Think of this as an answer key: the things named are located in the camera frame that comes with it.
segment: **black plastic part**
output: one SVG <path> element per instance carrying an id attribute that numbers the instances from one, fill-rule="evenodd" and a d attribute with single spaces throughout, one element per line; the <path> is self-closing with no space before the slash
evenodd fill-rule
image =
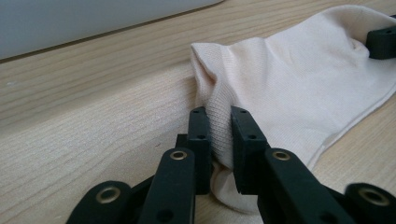
<path id="1" fill-rule="evenodd" d="M 133 188 L 118 181 L 93 187 L 75 207 L 67 223 L 137 223 L 152 179 L 153 176 Z"/>
<path id="2" fill-rule="evenodd" d="M 187 145 L 187 134 L 186 133 L 179 133 L 177 135 L 175 147 L 188 147 L 188 145 Z"/>
<path id="3" fill-rule="evenodd" d="M 396 223 L 396 199 L 376 186 L 359 183 L 346 188 L 345 198 L 358 223 Z"/>
<path id="4" fill-rule="evenodd" d="M 187 148 L 195 155 L 195 194 L 208 194 L 212 176 L 212 155 L 209 119 L 204 107 L 197 107 L 190 112 Z"/>
<path id="5" fill-rule="evenodd" d="M 269 183 L 262 183 L 262 193 L 259 193 L 257 206 L 264 223 L 285 224 L 287 215 L 280 206 Z"/>
<path id="6" fill-rule="evenodd" d="M 391 59 L 396 57 L 396 26 L 367 34 L 366 47 L 372 59 Z"/>
<path id="7" fill-rule="evenodd" d="M 139 224 L 193 223 L 194 153 L 184 147 L 163 154 L 151 183 Z"/>
<path id="8" fill-rule="evenodd" d="M 119 196 L 111 202 L 109 199 L 115 198 L 118 190 Z M 131 188 L 122 182 L 107 181 L 99 184 L 85 194 L 66 223 L 121 223 L 127 211 L 130 193 Z"/>
<path id="9" fill-rule="evenodd" d="M 259 198 L 274 198 L 274 194 L 286 223 L 355 223 L 292 152 L 281 148 L 266 150 L 262 156 L 261 174 Z M 268 206 L 271 204 L 259 204 L 259 208 Z M 273 223 L 265 211 L 261 210 L 261 214 L 263 220 Z"/>
<path id="10" fill-rule="evenodd" d="M 125 223 L 137 223 L 153 179 L 154 175 L 131 188 L 130 198 L 127 205 L 127 213 L 123 219 Z"/>
<path id="11" fill-rule="evenodd" d="M 271 149 L 262 130 L 245 109 L 232 106 L 233 175 L 242 194 L 259 193 L 258 156 Z"/>

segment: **wooden table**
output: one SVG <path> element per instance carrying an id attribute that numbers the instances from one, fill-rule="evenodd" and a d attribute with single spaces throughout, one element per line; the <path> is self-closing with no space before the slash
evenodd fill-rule
<path id="1" fill-rule="evenodd" d="M 0 64 L 0 222 L 65 223 L 88 189 L 134 186 L 187 131 L 195 80 L 190 43 L 268 36 L 321 10 L 388 1 L 226 0 Z M 339 191 L 351 182 L 396 195 L 396 96 L 326 151 L 314 174 Z M 199 196 L 196 223 L 255 223 Z"/>

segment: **fabric fold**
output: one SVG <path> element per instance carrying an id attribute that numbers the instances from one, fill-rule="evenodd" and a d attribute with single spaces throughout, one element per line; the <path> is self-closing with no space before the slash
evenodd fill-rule
<path id="1" fill-rule="evenodd" d="M 217 159 L 212 191 L 231 208 L 256 213 L 257 197 L 233 181 L 231 105 L 250 111 L 272 147 L 312 168 L 320 154 L 396 90 L 396 59 L 369 59 L 371 30 L 396 20 L 367 7 L 333 7 L 278 34 L 231 46 L 192 44 L 196 105 L 209 116 Z"/>

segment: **ribbed fabric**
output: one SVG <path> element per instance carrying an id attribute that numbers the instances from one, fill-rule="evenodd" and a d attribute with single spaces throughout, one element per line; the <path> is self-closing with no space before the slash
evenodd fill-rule
<path id="1" fill-rule="evenodd" d="M 272 147 L 294 152 L 312 168 L 395 92 L 396 59 L 369 59 L 364 46 L 369 31 L 394 25 L 370 8 L 342 6 L 268 38 L 192 44 L 196 105 L 206 108 L 219 161 L 216 197 L 236 210 L 258 211 L 257 197 L 238 194 L 234 184 L 231 105 L 250 111 Z"/>

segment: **wooden surface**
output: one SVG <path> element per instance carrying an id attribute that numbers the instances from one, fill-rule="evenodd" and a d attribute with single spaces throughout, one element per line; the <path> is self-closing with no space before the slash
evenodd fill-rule
<path id="1" fill-rule="evenodd" d="M 280 32 L 343 4 L 396 14 L 388 1 L 226 0 L 0 64 L 0 223 L 65 223 L 88 189 L 134 186 L 186 132 L 194 107 L 190 43 Z M 314 174 L 396 195 L 396 96 L 326 151 Z M 196 223 L 261 223 L 199 196 Z"/>

